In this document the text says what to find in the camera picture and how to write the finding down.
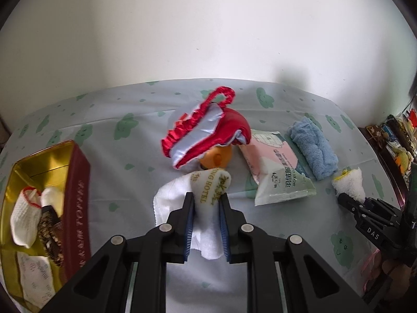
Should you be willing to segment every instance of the white sock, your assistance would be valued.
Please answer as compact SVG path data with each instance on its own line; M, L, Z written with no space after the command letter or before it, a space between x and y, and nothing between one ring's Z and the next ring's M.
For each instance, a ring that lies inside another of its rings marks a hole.
M18 246L30 248L38 236L41 215L39 195L32 187L24 188L17 198L10 216L13 241Z
M185 194L194 194L195 216L191 248L206 259L223 255L218 199L231 182L230 174L220 168L192 172L162 186L154 197L156 225L165 223L169 213L182 208Z

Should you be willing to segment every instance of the toy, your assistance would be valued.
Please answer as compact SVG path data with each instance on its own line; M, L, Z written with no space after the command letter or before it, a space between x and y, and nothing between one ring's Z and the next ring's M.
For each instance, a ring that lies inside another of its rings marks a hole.
M407 171L411 170L411 163L413 161L413 157L410 152L401 151L399 149L394 151L397 156L395 157L395 164L400 169L402 175L404 175Z
M223 94L226 99L212 100ZM231 145L251 141L251 129L239 112L227 108L235 96L233 89L217 87L201 103L176 109L168 122L168 134L161 145L166 157L179 169L191 160L200 159L203 169L225 168L231 159Z

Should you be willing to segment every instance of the white towel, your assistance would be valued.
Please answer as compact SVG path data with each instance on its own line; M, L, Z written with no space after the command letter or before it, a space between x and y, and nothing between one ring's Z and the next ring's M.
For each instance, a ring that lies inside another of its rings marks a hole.
M192 172L162 186L154 197L156 225L168 220L169 213L182 208L187 192L193 192L195 215L191 248L208 260L223 255L218 199L230 185L230 174L221 168Z

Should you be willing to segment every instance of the plastic bag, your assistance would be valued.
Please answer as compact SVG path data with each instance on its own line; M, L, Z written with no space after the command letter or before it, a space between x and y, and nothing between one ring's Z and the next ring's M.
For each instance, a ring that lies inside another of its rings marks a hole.
M255 182L255 206L316 195L313 182L279 132L251 130L249 145L240 145Z

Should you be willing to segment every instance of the red ruffle trim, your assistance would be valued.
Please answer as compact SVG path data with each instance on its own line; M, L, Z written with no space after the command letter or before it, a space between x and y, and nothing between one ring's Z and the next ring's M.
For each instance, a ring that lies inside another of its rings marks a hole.
M210 93L207 99L200 104L200 107L193 112L189 119L182 121L174 129L169 130L167 136L161 140L162 151L166 157L170 157L171 148L197 126L200 120L206 115L211 101L219 94L223 94L226 97L226 99L218 103L221 109L229 105L235 97L234 90L225 86L217 87L215 91Z
M33 191L34 189L36 189L36 188L30 187L30 186L27 186L24 189L22 189L23 197L26 200L26 202L29 204L29 206L33 206L33 207L36 207L36 208L42 208L40 205L36 204L35 202L31 202L28 199L28 196L26 195L27 191ZM37 189L36 189L36 193L40 196L40 192Z

